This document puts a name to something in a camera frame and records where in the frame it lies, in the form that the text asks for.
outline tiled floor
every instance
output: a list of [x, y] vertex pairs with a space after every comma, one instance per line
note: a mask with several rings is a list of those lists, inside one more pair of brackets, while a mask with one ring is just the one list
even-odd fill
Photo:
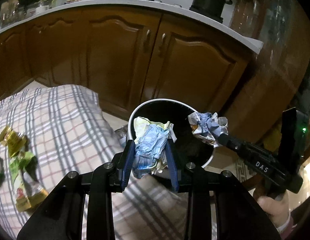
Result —
[[113, 128], [114, 130], [121, 128], [122, 126], [128, 124], [127, 121], [120, 119], [118, 117], [115, 117], [111, 114], [105, 113], [105, 112], [103, 112], [103, 117], [109, 123], [110, 127]]
[[34, 88], [46, 88], [46, 86], [38, 83], [37, 81], [33, 81], [29, 85], [27, 85], [24, 89], [22, 89], [22, 91], [24, 91], [25, 89], [34, 89]]

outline kitchen counter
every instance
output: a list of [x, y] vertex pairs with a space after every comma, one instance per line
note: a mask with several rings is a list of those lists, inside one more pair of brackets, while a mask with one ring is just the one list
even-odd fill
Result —
[[199, 22], [202, 22], [204, 24], [212, 26], [213, 28], [216, 28], [217, 30], [220, 30], [223, 33], [226, 33], [227, 35], [229, 35], [229, 36], [233, 37], [234, 39], [236, 39], [237, 41], [241, 42], [243, 45], [248, 47], [250, 50], [252, 50], [256, 54], [259, 54], [260, 50], [263, 47], [262, 41], [258, 41], [258, 40], [252, 39], [252, 38], [244, 37], [244, 36], [240, 35], [239, 33], [237, 33], [236, 31], [228, 28], [227, 26], [225, 26], [225, 25], [223, 25], [223, 24], [221, 24], [221, 23], [219, 23], [219, 22], [217, 22], [211, 18], [208, 18], [204, 15], [190, 11], [186, 8], [180, 8], [180, 7], [177, 7], [174, 5], [170, 5], [170, 4], [165, 4], [165, 3], [161, 3], [161, 2], [157, 2], [157, 1], [147, 1], [147, 0], [86, 0], [86, 1], [79, 1], [79, 2], [75, 2], [75, 3], [71, 3], [71, 4], [61, 5], [59, 7], [52, 8], [52, 9], [49, 9], [45, 12], [36, 14], [36, 15], [29, 17], [25, 20], [22, 20], [20, 22], [16, 22], [14, 24], [6, 26], [5, 28], [0, 30], [0, 34], [5, 32], [6, 30], [8, 30], [10, 28], [13, 28], [17, 25], [28, 22], [34, 18], [40, 17], [40, 16], [45, 15], [45, 14], [49, 14], [49, 13], [60, 11], [60, 10], [67, 9], [67, 8], [87, 6], [87, 5], [98, 5], [98, 4], [118, 4], [118, 5], [142, 6], [142, 7], [149, 7], [149, 8], [159, 9], [159, 10], [163, 10], [163, 11], [173, 12], [176, 14], [180, 14], [180, 15], [192, 18], [194, 20], [197, 20]]

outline checkered tablecloth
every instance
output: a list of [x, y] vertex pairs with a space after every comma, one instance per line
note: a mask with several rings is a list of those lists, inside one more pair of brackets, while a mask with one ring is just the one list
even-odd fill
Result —
[[[36, 155], [38, 181], [50, 192], [69, 171], [93, 171], [122, 151], [118, 138], [103, 119], [98, 95], [76, 85], [25, 90], [0, 101], [0, 132], [6, 125], [24, 131]], [[0, 187], [0, 224], [16, 238], [29, 218], [18, 212], [13, 199], [8, 152], [0, 144], [5, 181]], [[123, 193], [114, 193], [117, 239], [182, 239], [187, 194], [175, 195], [151, 176], [130, 178]], [[88, 196], [82, 239], [86, 239]]]

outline metal screw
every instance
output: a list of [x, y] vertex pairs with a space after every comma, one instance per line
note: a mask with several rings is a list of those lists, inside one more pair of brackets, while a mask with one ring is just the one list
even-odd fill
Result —
[[232, 176], [232, 173], [228, 170], [224, 170], [224, 171], [222, 171], [222, 175], [229, 178]]
[[72, 178], [77, 176], [77, 172], [76, 171], [70, 171], [70, 172], [68, 172], [67, 176], [68, 176], [68, 178], [72, 179]]
[[189, 169], [194, 169], [196, 167], [195, 163], [187, 163], [186, 167]]
[[114, 165], [112, 164], [112, 163], [105, 163], [104, 164], [104, 168], [105, 169], [110, 169], [110, 168], [112, 168]]

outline black cooking pot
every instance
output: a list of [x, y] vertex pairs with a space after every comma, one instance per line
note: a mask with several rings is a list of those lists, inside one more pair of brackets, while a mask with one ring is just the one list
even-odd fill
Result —
[[193, 0], [192, 7], [213, 17], [221, 17], [225, 4], [233, 4], [232, 0]]

